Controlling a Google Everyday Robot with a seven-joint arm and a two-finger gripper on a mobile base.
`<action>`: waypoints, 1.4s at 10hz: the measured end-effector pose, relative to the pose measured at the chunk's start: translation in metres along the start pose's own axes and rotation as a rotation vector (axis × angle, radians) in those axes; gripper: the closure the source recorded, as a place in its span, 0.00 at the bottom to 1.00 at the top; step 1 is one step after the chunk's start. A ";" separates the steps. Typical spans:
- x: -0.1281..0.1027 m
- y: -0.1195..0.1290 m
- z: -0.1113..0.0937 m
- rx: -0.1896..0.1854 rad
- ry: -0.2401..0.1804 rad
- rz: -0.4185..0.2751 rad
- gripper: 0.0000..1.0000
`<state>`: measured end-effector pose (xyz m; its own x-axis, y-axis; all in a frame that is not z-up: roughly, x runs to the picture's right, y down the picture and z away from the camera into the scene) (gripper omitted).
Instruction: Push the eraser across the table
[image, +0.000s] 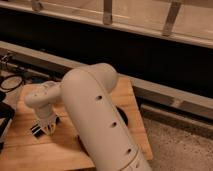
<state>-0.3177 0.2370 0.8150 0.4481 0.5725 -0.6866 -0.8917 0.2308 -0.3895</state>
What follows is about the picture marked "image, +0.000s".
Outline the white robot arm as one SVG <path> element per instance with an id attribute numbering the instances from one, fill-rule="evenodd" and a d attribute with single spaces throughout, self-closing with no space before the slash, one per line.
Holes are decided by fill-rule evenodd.
<path id="1" fill-rule="evenodd" d="M 47 81 L 25 96 L 37 125 L 47 135 L 56 129 L 52 105 L 61 100 L 98 171 L 152 171 L 110 97 L 118 82 L 107 63 L 81 66 L 61 81 Z"/>

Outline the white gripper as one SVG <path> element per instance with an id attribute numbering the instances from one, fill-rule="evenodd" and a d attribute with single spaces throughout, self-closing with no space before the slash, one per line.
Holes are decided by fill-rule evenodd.
<path id="1" fill-rule="evenodd" d="M 35 114 L 37 123 L 30 128 L 31 133 L 35 137 L 40 137 L 47 132 L 53 134 L 56 129 L 56 121 L 58 116 L 51 107 L 36 108 Z"/>

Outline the black round object behind arm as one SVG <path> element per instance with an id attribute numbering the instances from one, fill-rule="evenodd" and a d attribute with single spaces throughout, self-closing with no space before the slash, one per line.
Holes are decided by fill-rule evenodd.
<path id="1" fill-rule="evenodd" d="M 116 109 L 118 110 L 118 112 L 119 112 L 120 116 L 122 117 L 124 123 L 126 125 L 128 125 L 128 117 L 127 117 L 126 113 L 118 106 L 116 106 Z"/>

